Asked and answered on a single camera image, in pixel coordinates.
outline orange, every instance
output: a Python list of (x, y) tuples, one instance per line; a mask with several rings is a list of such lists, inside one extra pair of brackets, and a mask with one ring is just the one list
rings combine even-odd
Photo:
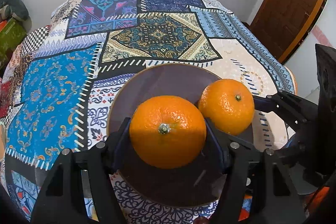
[(244, 84), (233, 79), (221, 79), (205, 88), (198, 109), (219, 130), (238, 135), (252, 122), (254, 102)]
[(132, 145), (147, 164), (171, 169), (193, 161), (204, 146), (206, 126), (191, 102), (164, 95), (138, 106), (129, 127)]

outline brown plate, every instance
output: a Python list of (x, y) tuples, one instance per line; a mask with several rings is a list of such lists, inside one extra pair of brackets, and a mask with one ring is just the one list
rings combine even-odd
[[(132, 117), (138, 105), (151, 97), (176, 95), (194, 104), (207, 85), (219, 79), (205, 69), (179, 63), (145, 69), (132, 77), (115, 97), (107, 132), (117, 131), (124, 118)], [(189, 165), (164, 170), (147, 165), (130, 145), (120, 173), (134, 190), (166, 206), (195, 207), (218, 198), (212, 195), (212, 188), (221, 174), (207, 160), (206, 147)]]

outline paisley pattern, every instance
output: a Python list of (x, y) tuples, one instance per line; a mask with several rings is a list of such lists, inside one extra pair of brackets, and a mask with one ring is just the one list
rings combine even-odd
[(192, 13), (149, 13), (140, 18), (138, 27), (111, 32), (102, 61), (134, 56), (190, 61), (220, 58)]
[[(115, 96), (145, 68), (186, 63), (236, 79), (253, 95), (294, 92), (286, 68), (216, 0), (68, 0), (53, 12), (50, 32), (31, 36), (15, 53), (0, 95), (6, 142), (0, 181), (28, 220), (60, 151), (106, 140)], [(287, 141), (285, 123), (272, 113), (256, 111), (252, 128), (261, 151)], [(169, 208), (141, 196), (118, 173), (110, 179), (128, 223), (188, 224), (216, 209), (217, 202)], [(95, 219), (89, 191), (84, 198)], [(242, 207), (249, 211), (250, 205), (251, 198), (244, 199)]]

